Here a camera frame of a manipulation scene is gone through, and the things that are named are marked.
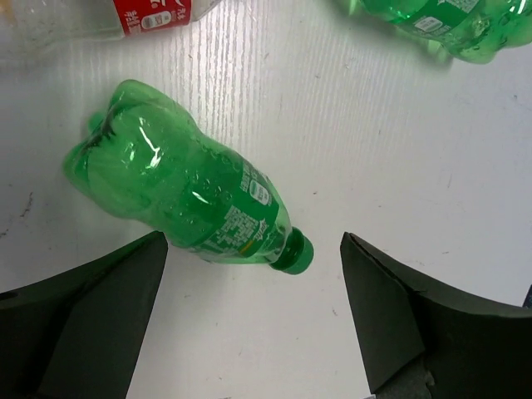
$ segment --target green plastic bottle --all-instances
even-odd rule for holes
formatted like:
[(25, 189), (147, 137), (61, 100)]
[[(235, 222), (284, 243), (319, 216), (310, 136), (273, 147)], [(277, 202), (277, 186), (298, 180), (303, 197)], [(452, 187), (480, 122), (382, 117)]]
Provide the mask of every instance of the green plastic bottle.
[(156, 89), (122, 82), (89, 127), (64, 171), (110, 214), (161, 230), (211, 262), (265, 263), (290, 274), (311, 263), (313, 246), (292, 228), (268, 177)]
[(438, 41), (468, 62), (487, 63), (503, 47), (532, 42), (530, 0), (360, 1), (372, 15)]

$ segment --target barcode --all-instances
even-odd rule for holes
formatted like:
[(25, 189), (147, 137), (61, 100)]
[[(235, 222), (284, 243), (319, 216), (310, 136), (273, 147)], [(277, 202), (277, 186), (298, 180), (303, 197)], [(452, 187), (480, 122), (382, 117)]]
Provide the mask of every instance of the barcode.
[(434, 17), (424, 17), (420, 19), (416, 25), (416, 28), (421, 29), (423, 32), (434, 32), (443, 26), (443, 22)]
[(449, 4), (469, 14), (471, 10), (478, 4), (479, 0), (444, 0), (443, 2), (448, 2)]

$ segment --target bottle label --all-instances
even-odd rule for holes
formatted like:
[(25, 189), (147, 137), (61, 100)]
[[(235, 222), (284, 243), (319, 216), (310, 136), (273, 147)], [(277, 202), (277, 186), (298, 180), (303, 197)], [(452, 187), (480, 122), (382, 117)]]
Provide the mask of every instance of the bottle label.
[(439, 37), (460, 25), (480, 0), (429, 0), (397, 26), (422, 37)]
[(188, 25), (192, 0), (114, 0), (124, 33), (156, 31)]
[(268, 177), (245, 160), (240, 187), (233, 193), (224, 223), (194, 251), (206, 254), (207, 260), (219, 259), (220, 255), (249, 258), (256, 254), (275, 228), (279, 212), (270, 185)]

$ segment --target black plastic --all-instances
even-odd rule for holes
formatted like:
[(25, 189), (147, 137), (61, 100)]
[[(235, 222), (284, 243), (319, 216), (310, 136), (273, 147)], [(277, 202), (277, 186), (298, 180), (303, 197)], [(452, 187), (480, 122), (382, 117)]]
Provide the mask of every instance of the black plastic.
[(460, 291), (352, 234), (342, 263), (377, 399), (532, 397), (532, 310)]
[(0, 294), (0, 398), (125, 398), (167, 249), (149, 234)]

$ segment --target water droplet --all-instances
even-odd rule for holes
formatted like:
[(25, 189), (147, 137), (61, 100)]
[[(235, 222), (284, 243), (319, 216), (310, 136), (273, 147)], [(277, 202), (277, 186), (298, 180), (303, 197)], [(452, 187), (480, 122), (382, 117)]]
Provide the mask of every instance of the water droplet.
[(508, 22), (510, 22), (510, 16), (508, 14), (504, 14), (499, 20), (499, 24), (502, 26), (506, 25)]

